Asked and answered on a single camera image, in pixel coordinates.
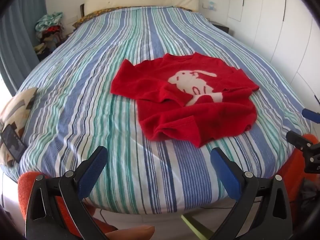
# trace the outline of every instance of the red sweater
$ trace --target red sweater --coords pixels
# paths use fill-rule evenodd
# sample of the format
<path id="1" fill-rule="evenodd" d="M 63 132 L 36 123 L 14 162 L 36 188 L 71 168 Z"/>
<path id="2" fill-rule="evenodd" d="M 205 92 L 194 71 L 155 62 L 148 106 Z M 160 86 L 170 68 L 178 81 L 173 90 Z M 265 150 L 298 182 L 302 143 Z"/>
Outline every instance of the red sweater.
<path id="1" fill-rule="evenodd" d="M 195 53 L 164 55 L 137 65 L 124 60 L 111 93 L 137 100 L 149 140 L 187 140 L 200 147 L 251 128 L 257 112 L 249 96 L 259 87 L 241 69 Z"/>

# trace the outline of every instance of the light switch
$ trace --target light switch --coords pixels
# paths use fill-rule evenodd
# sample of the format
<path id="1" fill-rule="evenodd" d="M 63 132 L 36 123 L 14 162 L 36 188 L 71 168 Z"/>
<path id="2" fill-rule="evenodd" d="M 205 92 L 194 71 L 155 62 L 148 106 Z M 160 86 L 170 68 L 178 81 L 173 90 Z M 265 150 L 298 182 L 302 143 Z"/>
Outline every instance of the light switch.
<path id="1" fill-rule="evenodd" d="M 208 10 L 213 10 L 213 11 L 216 10 L 216 8 L 214 7 L 214 2 L 213 1 L 203 2 L 202 3 L 202 8 L 208 9 Z"/>

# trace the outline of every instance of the curtain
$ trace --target curtain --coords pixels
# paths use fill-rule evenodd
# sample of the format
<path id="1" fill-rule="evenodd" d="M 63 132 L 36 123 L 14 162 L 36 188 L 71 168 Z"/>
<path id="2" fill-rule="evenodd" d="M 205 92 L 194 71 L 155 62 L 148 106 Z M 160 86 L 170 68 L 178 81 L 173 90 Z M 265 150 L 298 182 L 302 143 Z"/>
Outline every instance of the curtain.
<path id="1" fill-rule="evenodd" d="M 45 0 L 14 0 L 0 19 L 0 75 L 12 96 L 39 64 L 35 26 L 46 13 Z"/>

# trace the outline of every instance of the pillow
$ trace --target pillow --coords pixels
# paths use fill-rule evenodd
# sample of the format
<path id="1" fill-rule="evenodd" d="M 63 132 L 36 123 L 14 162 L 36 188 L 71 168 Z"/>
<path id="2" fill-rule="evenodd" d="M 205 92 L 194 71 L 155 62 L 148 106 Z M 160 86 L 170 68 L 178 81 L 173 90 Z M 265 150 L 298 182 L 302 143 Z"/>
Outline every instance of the pillow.
<path id="1" fill-rule="evenodd" d="M 3 131 L 8 124 L 11 124 L 19 138 L 22 137 L 30 110 L 36 99 L 36 92 L 37 88 L 30 88 L 18 93 L 9 100 L 0 113 L 1 131 Z M 0 164 L 11 167 L 13 160 L 7 147 L 2 139 L 0 139 Z"/>

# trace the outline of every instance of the blue and green striped bedsheet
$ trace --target blue and green striped bedsheet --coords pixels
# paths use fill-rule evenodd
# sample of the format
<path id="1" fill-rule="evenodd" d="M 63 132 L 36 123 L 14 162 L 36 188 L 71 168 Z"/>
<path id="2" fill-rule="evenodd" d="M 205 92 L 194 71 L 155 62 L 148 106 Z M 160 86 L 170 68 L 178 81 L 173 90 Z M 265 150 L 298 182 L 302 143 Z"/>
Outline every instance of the blue and green striped bedsheet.
<path id="1" fill-rule="evenodd" d="M 148 141 L 134 100 L 110 94 L 126 58 L 133 64 L 165 53 L 198 52 L 241 68 L 260 86 L 251 96 L 258 118 L 250 131 L 195 148 L 187 141 Z M 3 168 L 14 179 L 26 171 L 61 176 L 99 145 L 109 151 L 88 201 L 120 213 L 182 211 L 226 196 L 210 163 L 220 147 L 244 171 L 272 176 L 293 147 L 286 132 L 310 133 L 303 106 L 268 62 L 201 14 L 173 7 L 125 8 L 83 24 L 28 76 L 20 91 L 38 87 L 20 164 Z"/>

